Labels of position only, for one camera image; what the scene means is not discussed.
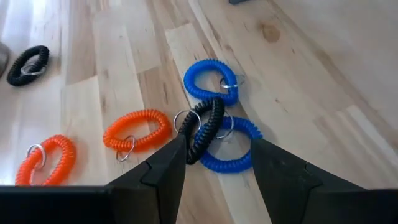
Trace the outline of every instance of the wooden floor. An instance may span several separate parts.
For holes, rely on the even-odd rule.
[[[240,103],[229,110],[256,123],[266,140],[360,186],[397,187],[398,30],[390,24],[398,19],[387,7],[395,3],[355,0],[361,7],[347,14],[343,5],[351,3],[324,1],[333,14],[315,2],[0,0],[0,41],[10,48],[11,62],[34,45],[51,53],[48,72],[31,85],[14,88],[5,75],[0,80],[0,183],[14,184],[27,148],[54,134],[70,137],[78,148],[65,184],[117,178],[156,149],[121,164],[103,145],[104,130],[144,108],[172,120],[198,102],[182,85],[187,68],[218,58],[247,76]],[[373,29],[393,37],[361,32],[368,26],[359,26],[355,16],[371,10],[385,19]],[[219,80],[212,74],[198,82],[219,91]],[[154,128],[145,125],[134,134]],[[231,159],[248,147],[234,133],[211,151]],[[57,156],[47,172],[35,174],[36,184]],[[178,223],[271,222],[251,170],[217,175],[198,162],[187,167]]]

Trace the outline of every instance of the wood grain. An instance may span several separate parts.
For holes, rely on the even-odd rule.
[[[183,87],[189,66],[217,58],[246,76],[239,103],[228,111],[250,119],[264,139],[363,187],[397,187],[396,6],[359,0],[250,0],[237,6],[227,0],[0,0],[0,42],[11,61],[33,45],[51,52],[47,73],[31,85],[13,88],[5,76],[0,80],[0,184],[14,184],[25,150],[54,134],[78,148],[64,184],[103,185],[119,177],[157,149],[121,164],[103,145],[104,130],[144,108],[161,110],[172,121],[200,101]],[[219,81],[209,72],[197,85],[222,91]],[[155,128],[143,124],[120,137],[139,138]],[[209,151],[235,159],[249,144],[233,133]],[[35,184],[59,156],[55,152],[35,173]],[[221,175],[200,162],[187,166],[177,219],[271,223],[252,170]]]

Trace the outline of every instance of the red coil keychain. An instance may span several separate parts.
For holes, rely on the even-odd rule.
[[[73,142],[65,136],[55,135],[42,142],[41,145],[35,144],[29,148],[27,158],[19,167],[16,185],[30,185],[30,179],[36,165],[42,161],[42,165],[39,169],[43,168],[47,160],[47,154],[53,152],[57,147],[61,147],[62,149],[61,159],[54,171],[42,185],[60,185],[62,181],[68,178],[76,161],[76,148]]]
[[[159,128],[149,135],[135,139],[134,136],[128,136],[126,139],[116,138],[116,134],[128,126],[140,124],[145,121],[155,121],[159,124]],[[113,123],[104,133],[104,144],[106,147],[116,150],[116,159],[119,162],[125,161],[130,153],[134,150],[136,152],[144,151],[151,146],[158,146],[165,142],[172,133],[172,126],[167,116],[162,112],[154,109],[135,111],[124,115]],[[119,159],[120,152],[128,152],[128,154]]]

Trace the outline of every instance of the gray object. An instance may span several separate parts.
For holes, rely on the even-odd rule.
[[[7,68],[9,51],[7,46],[0,42],[0,77]]]
[[[229,0],[229,3],[231,3],[231,4],[237,4],[237,3],[244,2],[244,1],[247,1],[247,0]]]

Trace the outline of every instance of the black coil keychain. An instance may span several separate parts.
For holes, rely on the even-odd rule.
[[[223,117],[225,112],[224,101],[220,97],[212,98],[209,100],[203,100],[197,104],[189,114],[185,117],[178,134],[185,135],[187,139],[187,164],[194,164],[198,161],[209,147],[211,141],[216,137],[219,128],[223,123]],[[205,112],[211,111],[210,118],[206,124],[201,126],[200,116]],[[180,111],[174,117],[174,128],[177,117],[179,114],[185,111]],[[197,140],[190,146],[190,138],[193,132],[193,128],[199,119],[199,129],[203,129],[201,134],[197,136]]]
[[[32,57],[38,55],[39,58],[33,62],[26,62]],[[35,46],[22,53],[12,65],[7,82],[12,86],[24,86],[36,80],[43,74],[49,62],[50,51],[46,46]]]

